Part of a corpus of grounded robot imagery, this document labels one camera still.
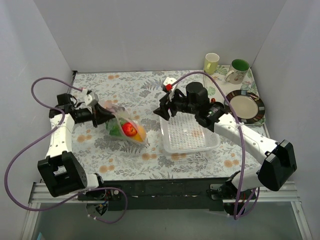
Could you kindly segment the clear zip top bag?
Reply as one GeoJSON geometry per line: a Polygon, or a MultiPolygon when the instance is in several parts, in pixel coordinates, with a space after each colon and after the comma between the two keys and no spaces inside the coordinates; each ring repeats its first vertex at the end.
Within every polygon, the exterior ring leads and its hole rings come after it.
{"type": "Polygon", "coordinates": [[[147,143],[147,133],[144,126],[122,106],[106,101],[103,107],[110,111],[115,118],[105,123],[105,129],[109,136],[137,144],[147,143]]]}

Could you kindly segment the white plastic basket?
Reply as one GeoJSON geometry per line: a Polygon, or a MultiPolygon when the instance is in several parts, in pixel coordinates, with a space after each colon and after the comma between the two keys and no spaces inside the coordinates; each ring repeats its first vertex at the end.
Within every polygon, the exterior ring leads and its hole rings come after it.
{"type": "Polygon", "coordinates": [[[178,112],[168,121],[159,118],[164,150],[169,154],[211,151],[221,144],[220,136],[202,127],[194,115],[178,112]]]}

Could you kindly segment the orange fake fruit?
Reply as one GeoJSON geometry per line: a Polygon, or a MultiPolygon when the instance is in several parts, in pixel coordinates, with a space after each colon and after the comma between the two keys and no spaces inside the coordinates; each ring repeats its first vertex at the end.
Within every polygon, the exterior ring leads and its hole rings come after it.
{"type": "Polygon", "coordinates": [[[146,130],[142,125],[137,126],[137,134],[133,136],[133,139],[137,142],[144,142],[147,137],[146,130]]]}

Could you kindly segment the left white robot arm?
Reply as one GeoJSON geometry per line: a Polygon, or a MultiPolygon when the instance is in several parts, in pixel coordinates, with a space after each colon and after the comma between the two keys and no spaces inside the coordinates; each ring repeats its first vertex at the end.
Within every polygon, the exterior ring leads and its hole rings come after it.
{"type": "Polygon", "coordinates": [[[85,108],[77,109],[68,93],[58,95],[57,101],[58,105],[49,110],[53,133],[45,158],[37,163],[38,171],[53,197],[89,190],[95,200],[101,200],[107,193],[102,177],[86,173],[77,160],[72,152],[72,132],[75,124],[92,122],[96,128],[115,116],[99,104],[92,91],[84,96],[85,108]]]}

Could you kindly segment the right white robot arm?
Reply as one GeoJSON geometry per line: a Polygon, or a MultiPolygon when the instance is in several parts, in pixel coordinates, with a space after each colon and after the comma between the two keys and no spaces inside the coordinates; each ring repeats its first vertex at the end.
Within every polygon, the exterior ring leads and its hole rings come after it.
{"type": "Polygon", "coordinates": [[[266,187],[278,191],[297,170],[293,145],[264,137],[245,125],[236,123],[221,102],[211,102],[208,91],[199,82],[186,86],[186,93],[171,90],[159,100],[153,113],[168,121],[178,112],[192,114],[202,127],[226,137],[252,155],[261,166],[235,172],[218,187],[216,194],[222,198],[237,199],[247,190],[266,187]]]}

